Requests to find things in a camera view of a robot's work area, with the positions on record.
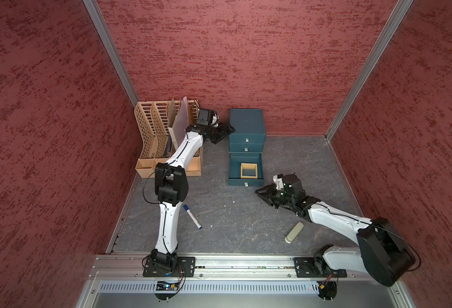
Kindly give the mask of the teal top drawer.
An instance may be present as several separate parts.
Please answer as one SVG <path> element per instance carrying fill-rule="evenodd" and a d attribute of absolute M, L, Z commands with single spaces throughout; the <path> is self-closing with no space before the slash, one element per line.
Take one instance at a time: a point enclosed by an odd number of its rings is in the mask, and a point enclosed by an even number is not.
<path fill-rule="evenodd" d="M 266 139 L 265 133 L 232 133 L 229 136 L 229 142 L 231 144 L 257 144 L 263 145 Z"/>

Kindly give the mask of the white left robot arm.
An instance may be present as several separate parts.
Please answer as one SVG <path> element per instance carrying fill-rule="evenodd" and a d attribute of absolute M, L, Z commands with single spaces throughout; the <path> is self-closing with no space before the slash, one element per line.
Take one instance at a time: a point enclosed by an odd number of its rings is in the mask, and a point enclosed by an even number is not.
<path fill-rule="evenodd" d="M 233 133 L 235 129 L 228 123 L 194 124 L 186 128 L 185 137 L 177 151 L 155 169 L 155 195 L 160 208 L 158 241 L 150 253 L 151 261 L 166 272 L 177 267 L 177 223 L 179 212 L 188 191 L 186 170 L 195 153 L 204 141 L 216 144 Z"/>

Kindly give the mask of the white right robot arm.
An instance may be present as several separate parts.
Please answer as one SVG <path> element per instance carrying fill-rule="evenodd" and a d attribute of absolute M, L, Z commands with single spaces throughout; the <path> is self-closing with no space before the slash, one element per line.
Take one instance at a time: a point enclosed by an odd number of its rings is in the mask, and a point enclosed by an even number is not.
<path fill-rule="evenodd" d="M 256 190 L 256 195 L 271 207 L 290 210 L 299 218 L 330 228 L 356 244 L 355 247 L 320 248 L 308 263 L 312 275 L 332 278 L 342 271 L 360 272 L 390 287 L 405 273 L 421 267 L 418 253 L 387 219 L 349 214 L 291 187 L 279 190 L 271 184 Z"/>

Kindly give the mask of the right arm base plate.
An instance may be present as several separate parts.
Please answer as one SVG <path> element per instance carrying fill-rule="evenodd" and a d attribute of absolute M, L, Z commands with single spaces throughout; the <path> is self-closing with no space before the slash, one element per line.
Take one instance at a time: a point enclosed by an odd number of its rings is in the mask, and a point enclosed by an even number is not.
<path fill-rule="evenodd" d="M 298 278 L 347 278 L 345 269 L 332 269 L 322 257 L 295 257 L 294 268 Z"/>

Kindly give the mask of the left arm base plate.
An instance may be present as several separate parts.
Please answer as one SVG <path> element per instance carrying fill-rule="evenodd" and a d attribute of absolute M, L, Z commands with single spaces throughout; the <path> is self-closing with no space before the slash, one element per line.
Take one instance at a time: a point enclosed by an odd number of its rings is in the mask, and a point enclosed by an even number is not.
<path fill-rule="evenodd" d="M 156 261 L 147 257 L 143 261 L 144 277 L 190 278 L 195 273 L 195 257 L 170 257 Z"/>

